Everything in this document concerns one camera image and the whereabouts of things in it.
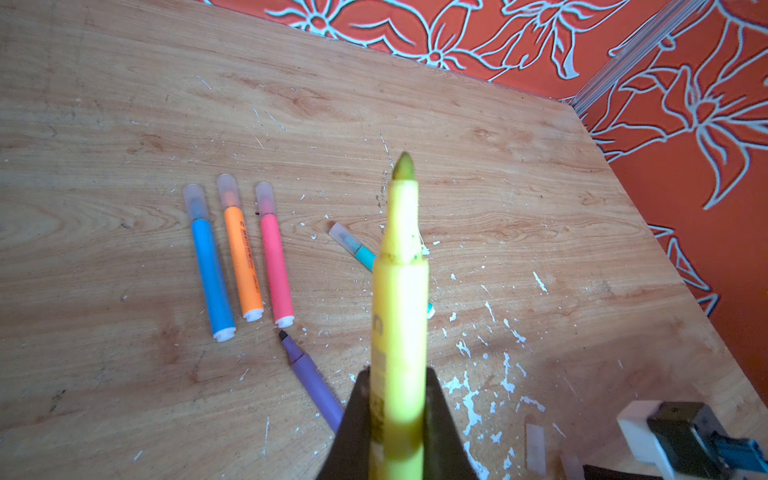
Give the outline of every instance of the translucent cap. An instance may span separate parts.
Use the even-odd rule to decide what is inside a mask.
[[[275,194],[269,182],[256,185],[256,202],[259,203],[259,215],[276,214]]]
[[[352,255],[357,255],[358,250],[362,247],[360,240],[357,240],[357,237],[352,235],[341,223],[335,223],[328,234]]]
[[[235,180],[235,177],[229,174],[222,174],[216,180],[216,184],[219,186],[221,207],[225,210],[229,207],[240,208],[240,192],[237,190],[237,180]]]
[[[184,187],[184,203],[187,205],[187,216],[190,221],[203,218],[208,220],[208,207],[205,206],[205,192],[198,184]]]

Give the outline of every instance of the red wall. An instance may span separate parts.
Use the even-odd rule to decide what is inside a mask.
[[[667,0],[210,0],[437,68],[557,99]]]
[[[708,1],[584,122],[768,399],[768,5]]]

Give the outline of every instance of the yellow marker neck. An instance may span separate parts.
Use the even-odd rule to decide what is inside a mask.
[[[410,264],[422,258],[419,240],[419,182],[389,182],[387,227],[379,257],[391,263]]]

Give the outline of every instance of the marker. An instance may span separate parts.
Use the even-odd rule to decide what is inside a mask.
[[[203,280],[210,329],[217,342],[226,342],[235,336],[235,321],[224,274],[221,271],[219,252],[216,250],[214,229],[208,220],[203,188],[197,184],[184,187],[184,204],[187,206],[187,216],[192,222],[194,249],[197,253],[197,266],[200,267],[200,278]]]
[[[373,261],[376,260],[376,255],[368,249],[362,242],[353,235],[352,232],[347,230],[341,223],[336,222],[331,227],[331,231],[328,234],[333,239],[350,252],[353,257],[360,260],[368,270],[373,271]],[[435,316],[435,307],[431,303],[427,303],[427,320]]]
[[[250,254],[245,218],[240,209],[237,181],[232,175],[223,174],[219,176],[216,183],[219,186],[221,207],[224,209],[224,221],[227,223],[227,236],[230,238],[230,253],[235,268],[235,279],[237,279],[237,292],[240,294],[240,308],[243,310],[243,318],[254,322],[264,313],[264,304],[261,302],[256,265]]]
[[[328,426],[333,430],[333,433],[336,433],[339,430],[339,425],[341,425],[341,418],[344,416],[339,401],[331,393],[310,356],[303,352],[293,339],[282,330],[280,330],[280,342],[288,353],[288,360],[291,368],[293,368],[293,373],[299,377],[299,381],[312,397],[317,409],[323,414]]]
[[[283,240],[277,223],[275,196],[272,185],[262,182],[256,185],[256,201],[261,216],[261,237],[264,242],[266,274],[270,279],[270,297],[275,325],[284,329],[293,325],[293,301],[290,298],[290,284],[283,254]]]
[[[389,224],[373,264],[368,478],[423,475],[429,265],[419,241],[419,184],[403,153],[389,182]]]

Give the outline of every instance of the yellow highlighter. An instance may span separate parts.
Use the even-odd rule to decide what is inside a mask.
[[[403,153],[373,264],[369,480],[421,480],[429,266],[419,241],[419,183]]]
[[[224,221],[227,224],[227,236],[230,239],[232,264],[235,269],[237,292],[240,294],[240,308],[243,318],[254,322],[264,313],[261,301],[259,280],[256,277],[256,265],[250,253],[250,241],[245,229],[245,218],[240,209],[240,193],[235,177],[229,174],[219,176],[216,181],[221,197],[221,207],[224,209]]]

